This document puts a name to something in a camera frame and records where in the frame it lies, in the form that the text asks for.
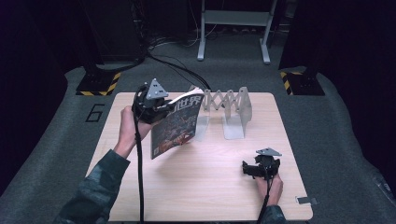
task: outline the camouflage sleeve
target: camouflage sleeve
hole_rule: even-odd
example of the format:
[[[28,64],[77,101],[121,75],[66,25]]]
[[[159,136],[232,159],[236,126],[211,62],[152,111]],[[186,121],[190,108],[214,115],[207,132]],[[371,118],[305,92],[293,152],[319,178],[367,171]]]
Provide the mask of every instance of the camouflage sleeve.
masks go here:
[[[287,223],[282,209],[278,205],[267,206],[262,224],[284,224]]]
[[[109,150],[79,184],[53,223],[107,223],[129,161]]]

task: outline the printed number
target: printed number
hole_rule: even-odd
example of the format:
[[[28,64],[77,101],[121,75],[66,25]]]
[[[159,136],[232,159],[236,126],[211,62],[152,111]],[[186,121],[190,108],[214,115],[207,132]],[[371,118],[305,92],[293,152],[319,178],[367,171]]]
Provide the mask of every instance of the printed number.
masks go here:
[[[95,110],[94,109],[97,106],[104,106],[104,105],[93,105],[93,107],[91,108],[91,112],[88,115],[87,119],[85,119],[85,122],[98,122],[100,117],[102,116],[103,111],[101,110]]]

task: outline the person's arm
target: person's arm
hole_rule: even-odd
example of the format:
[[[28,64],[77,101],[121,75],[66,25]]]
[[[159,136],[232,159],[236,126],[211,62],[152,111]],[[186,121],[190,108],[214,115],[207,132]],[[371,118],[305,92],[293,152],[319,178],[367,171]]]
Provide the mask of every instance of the person's arm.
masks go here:
[[[255,177],[259,193],[264,199],[267,195],[268,184],[267,181]],[[283,224],[287,223],[285,216],[283,215],[282,209],[279,207],[279,199],[283,191],[283,181],[279,175],[275,175],[272,180],[272,186],[269,193],[267,207],[265,213],[262,216],[262,224]]]
[[[152,125],[139,122],[138,127],[143,139]],[[79,184],[75,196],[64,205],[53,223],[107,223],[130,163],[127,158],[136,144],[134,134],[134,115],[127,106],[121,111],[118,143]]]

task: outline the table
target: table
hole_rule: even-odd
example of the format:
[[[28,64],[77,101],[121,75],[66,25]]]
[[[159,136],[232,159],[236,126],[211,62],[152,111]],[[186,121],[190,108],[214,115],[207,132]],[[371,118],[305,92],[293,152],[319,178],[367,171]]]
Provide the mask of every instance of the table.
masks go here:
[[[274,17],[277,0],[272,0],[271,9],[268,12],[253,11],[226,11],[226,10],[206,10],[205,0],[202,0],[201,8],[201,40],[198,48],[198,61],[204,60],[205,43],[206,43],[206,24],[234,24],[234,25],[253,25],[265,26],[263,37],[260,39],[262,49],[262,60],[269,64],[270,56],[268,54],[267,40]]]
[[[170,92],[174,99],[181,92]],[[143,177],[146,221],[247,221],[256,220],[262,199],[255,180],[242,172],[242,161],[254,164],[256,150],[271,147],[280,152],[279,173],[284,190],[279,205],[287,220],[308,220],[309,204],[295,197],[306,196],[289,139],[271,93],[251,92],[253,117],[244,139],[225,140],[222,109],[211,111],[202,141],[175,147],[155,160],[150,159],[150,134],[143,140]],[[88,172],[118,140],[120,111],[131,105],[133,92],[117,94],[93,154]],[[138,221],[139,193],[136,149],[123,178],[120,195],[110,221]]]

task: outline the black device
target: black device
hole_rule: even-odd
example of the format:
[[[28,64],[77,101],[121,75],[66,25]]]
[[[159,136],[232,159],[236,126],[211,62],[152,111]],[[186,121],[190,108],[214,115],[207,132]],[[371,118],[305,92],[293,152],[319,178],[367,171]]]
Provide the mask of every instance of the black device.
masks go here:
[[[262,223],[262,216],[265,213],[268,198],[270,197],[269,194],[272,186],[270,184],[270,180],[273,179],[274,176],[277,174],[280,166],[280,160],[275,160],[274,156],[282,156],[282,154],[271,149],[270,147],[257,150],[256,152],[260,154],[254,158],[258,165],[248,165],[245,161],[242,161],[242,170],[245,175],[251,175],[253,176],[253,178],[255,176],[264,177],[264,179],[267,181],[267,195],[264,198],[262,210],[260,211],[259,218],[257,219],[257,223],[259,224]]]
[[[135,97],[133,109],[135,115],[148,124],[164,119],[175,108],[174,105],[168,104],[171,100],[164,99],[169,94],[156,78],[150,85],[146,83],[141,86],[139,91],[140,95]]]
[[[280,160],[275,160],[273,156],[258,155],[254,158],[257,166],[248,165],[245,161],[242,161],[242,170],[245,175],[260,176],[264,179],[272,179],[277,174],[277,170],[280,166]]]

